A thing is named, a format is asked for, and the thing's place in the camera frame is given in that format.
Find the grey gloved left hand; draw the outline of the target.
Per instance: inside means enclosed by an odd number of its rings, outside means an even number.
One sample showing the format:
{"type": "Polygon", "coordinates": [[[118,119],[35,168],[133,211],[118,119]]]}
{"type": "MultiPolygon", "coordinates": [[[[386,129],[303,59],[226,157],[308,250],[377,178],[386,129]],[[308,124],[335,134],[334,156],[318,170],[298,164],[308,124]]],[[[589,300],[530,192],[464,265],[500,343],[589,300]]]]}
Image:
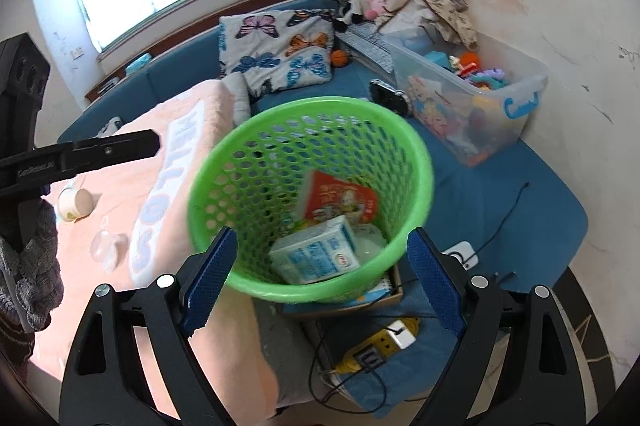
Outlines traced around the grey gloved left hand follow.
{"type": "Polygon", "coordinates": [[[49,326],[50,313],[61,305],[64,295],[57,253],[56,212],[49,202],[40,200],[35,234],[21,253],[1,238],[1,312],[11,323],[21,324],[18,302],[35,332],[49,326]]]}

